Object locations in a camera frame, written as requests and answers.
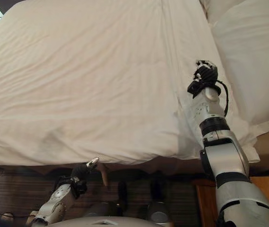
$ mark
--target wrinkled sheet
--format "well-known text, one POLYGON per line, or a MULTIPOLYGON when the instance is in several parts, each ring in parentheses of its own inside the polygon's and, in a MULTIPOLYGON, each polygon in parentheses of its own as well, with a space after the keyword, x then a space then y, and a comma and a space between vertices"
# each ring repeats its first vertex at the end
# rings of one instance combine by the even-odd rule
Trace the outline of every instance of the wrinkled sheet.
MULTIPOLYGON (((198 0, 18 3, 0 20, 0 165, 198 158, 197 59, 230 87, 198 0)), ((229 93, 228 123, 258 160, 229 93)))

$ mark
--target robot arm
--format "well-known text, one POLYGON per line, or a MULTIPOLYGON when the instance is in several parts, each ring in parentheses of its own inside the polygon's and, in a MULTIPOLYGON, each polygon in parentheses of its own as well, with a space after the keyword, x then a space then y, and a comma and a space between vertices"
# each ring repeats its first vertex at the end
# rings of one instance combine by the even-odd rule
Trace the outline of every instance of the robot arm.
POLYGON ((209 61, 196 64, 188 92, 193 94, 194 118, 203 136, 203 167, 217 184, 217 226, 269 227, 269 201, 250 182, 248 160, 226 122, 227 108, 224 111, 219 104, 217 67, 209 61))
POLYGON ((31 227, 42 227, 62 221, 66 210, 86 192, 86 177, 96 167, 98 160, 96 157, 86 164, 76 166, 72 170, 71 177, 59 181, 57 189, 33 219, 31 227))

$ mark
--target pillowcase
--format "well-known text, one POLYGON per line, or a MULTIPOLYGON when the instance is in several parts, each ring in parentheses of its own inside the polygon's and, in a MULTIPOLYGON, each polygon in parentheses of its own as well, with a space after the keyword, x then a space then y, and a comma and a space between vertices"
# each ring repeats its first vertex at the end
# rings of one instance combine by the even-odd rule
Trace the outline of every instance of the pillowcase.
POLYGON ((258 135, 268 132, 269 1, 246 0, 232 7, 212 33, 240 115, 258 135))
POLYGON ((245 0, 200 0, 206 11, 208 22, 213 25, 230 8, 242 3, 245 0))

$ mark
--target wire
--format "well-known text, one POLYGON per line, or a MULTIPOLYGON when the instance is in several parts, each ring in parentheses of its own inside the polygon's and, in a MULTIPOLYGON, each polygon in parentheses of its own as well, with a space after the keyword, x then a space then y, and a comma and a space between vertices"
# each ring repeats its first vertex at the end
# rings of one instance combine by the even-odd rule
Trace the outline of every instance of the wire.
POLYGON ((1 213, 1 212, 0 212, 0 215, 5 216, 5 217, 9 217, 9 218, 28 218, 28 217, 35 217, 35 215, 14 216, 13 214, 12 214, 12 216, 10 216, 10 215, 6 215, 6 214, 1 213))
POLYGON ((225 117, 227 116, 228 113, 228 108, 229 108, 229 92, 227 86, 223 83, 223 81, 216 80, 218 83, 220 83, 222 86, 224 86, 225 92, 226 92, 226 107, 225 107, 225 117))

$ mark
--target dark carpet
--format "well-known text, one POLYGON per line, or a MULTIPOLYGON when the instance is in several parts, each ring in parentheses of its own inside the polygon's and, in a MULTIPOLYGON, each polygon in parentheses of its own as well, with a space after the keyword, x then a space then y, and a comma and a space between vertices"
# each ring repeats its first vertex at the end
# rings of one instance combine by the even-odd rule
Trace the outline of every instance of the dark carpet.
MULTIPOLYGON (((150 177, 127 180, 128 210, 124 213, 127 217, 144 218, 144 210, 150 202, 149 184, 150 177)), ((92 205, 101 201, 113 201, 118 198, 118 176, 111 177, 110 188, 103 186, 99 174, 88 182, 88 190, 67 211, 65 219, 81 217, 92 205)), ((50 197, 55 176, 41 176, 20 168, 16 171, 0 174, 0 212, 12 212, 15 216, 29 215, 33 210, 39 210, 50 197)), ((166 203, 170 209, 176 227, 198 227, 198 203, 194 186, 183 180, 167 181, 166 203)), ((22 226, 26 218, 18 218, 16 226, 22 226)))

